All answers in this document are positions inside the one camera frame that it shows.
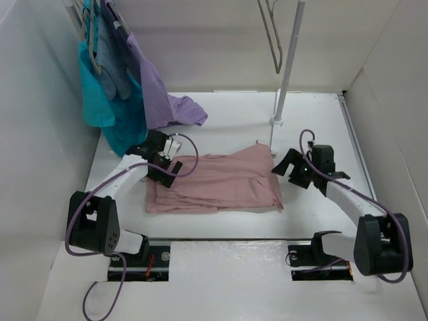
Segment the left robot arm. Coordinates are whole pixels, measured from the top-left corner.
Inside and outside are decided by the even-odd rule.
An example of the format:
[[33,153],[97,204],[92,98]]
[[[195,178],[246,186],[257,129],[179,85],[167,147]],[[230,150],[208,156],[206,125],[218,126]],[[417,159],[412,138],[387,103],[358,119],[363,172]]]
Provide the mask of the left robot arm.
[[149,259],[149,240],[142,234],[120,226],[118,204],[143,178],[170,187],[178,176],[182,162],[173,158],[181,143],[173,137],[150,130],[146,140],[131,146],[117,167],[91,191],[76,191],[70,198],[66,229],[66,251],[74,256],[72,247],[88,251],[87,255],[122,255],[134,265]]

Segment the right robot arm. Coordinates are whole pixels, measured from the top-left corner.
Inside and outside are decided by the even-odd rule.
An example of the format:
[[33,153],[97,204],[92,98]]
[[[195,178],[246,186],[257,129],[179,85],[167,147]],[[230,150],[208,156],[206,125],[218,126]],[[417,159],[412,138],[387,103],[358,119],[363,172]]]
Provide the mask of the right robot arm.
[[407,274],[413,269],[409,222],[401,213],[388,213],[369,197],[343,180],[349,176],[336,170],[334,149],[330,145],[309,144],[308,152],[291,148],[272,173],[283,176],[293,169],[289,183],[307,189],[314,185],[335,203],[356,226],[354,236],[340,231],[316,232],[311,239],[309,255],[319,265],[333,257],[352,261],[364,276]]

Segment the pink trousers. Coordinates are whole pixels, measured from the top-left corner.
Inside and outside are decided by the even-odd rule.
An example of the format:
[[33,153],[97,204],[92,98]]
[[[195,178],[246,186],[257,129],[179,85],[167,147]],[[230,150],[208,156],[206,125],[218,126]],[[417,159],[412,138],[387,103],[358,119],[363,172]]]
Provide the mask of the pink trousers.
[[281,187],[271,170],[269,146],[256,143],[233,154],[199,157],[195,171],[167,188],[146,185],[146,212],[216,213],[244,209],[282,210]]

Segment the grey clothes hanger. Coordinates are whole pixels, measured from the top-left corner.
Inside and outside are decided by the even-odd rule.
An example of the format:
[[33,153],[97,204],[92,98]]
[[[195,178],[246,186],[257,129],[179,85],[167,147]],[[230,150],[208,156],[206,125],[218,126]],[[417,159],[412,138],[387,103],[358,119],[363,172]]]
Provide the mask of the grey clothes hanger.
[[277,1],[271,3],[268,0],[257,0],[261,20],[263,23],[263,27],[274,63],[274,69],[276,74],[279,74],[284,62],[284,50],[274,17],[274,9],[276,3]]

